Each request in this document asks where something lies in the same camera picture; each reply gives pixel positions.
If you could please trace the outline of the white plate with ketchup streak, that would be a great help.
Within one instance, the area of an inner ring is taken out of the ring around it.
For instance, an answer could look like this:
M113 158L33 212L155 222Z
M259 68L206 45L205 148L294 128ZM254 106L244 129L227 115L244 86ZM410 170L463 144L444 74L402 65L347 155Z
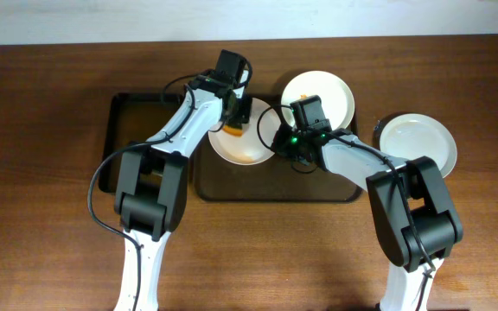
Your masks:
M389 119L381 128L380 150L391 156L414 160L431 158L447 177L457 164L457 144L447 128L433 117L405 113Z

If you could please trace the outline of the orange green sponge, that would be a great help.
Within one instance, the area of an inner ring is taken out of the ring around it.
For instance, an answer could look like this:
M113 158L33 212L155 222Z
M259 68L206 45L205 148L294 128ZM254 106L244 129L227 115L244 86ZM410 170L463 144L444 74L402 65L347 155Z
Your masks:
M228 135L236 137L241 137L244 133L242 124L226 124L223 126L222 130Z

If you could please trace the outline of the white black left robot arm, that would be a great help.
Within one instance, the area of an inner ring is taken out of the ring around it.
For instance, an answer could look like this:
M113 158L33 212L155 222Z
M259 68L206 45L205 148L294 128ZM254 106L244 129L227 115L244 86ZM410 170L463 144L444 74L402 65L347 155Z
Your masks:
M117 310L156 310L163 254L187 202L188 160L204 136L238 111L248 72L198 75L173 117L144 143L120 152L115 211L124 227Z

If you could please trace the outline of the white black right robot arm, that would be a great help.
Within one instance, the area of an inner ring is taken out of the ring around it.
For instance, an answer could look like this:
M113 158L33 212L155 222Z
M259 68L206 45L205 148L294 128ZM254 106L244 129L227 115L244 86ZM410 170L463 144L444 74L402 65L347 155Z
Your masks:
M376 237L390 262L379 310L425 310L434 277L463 224L437 164L385 154L348 130L281 125L271 143L280 156L340 175L367 192Z

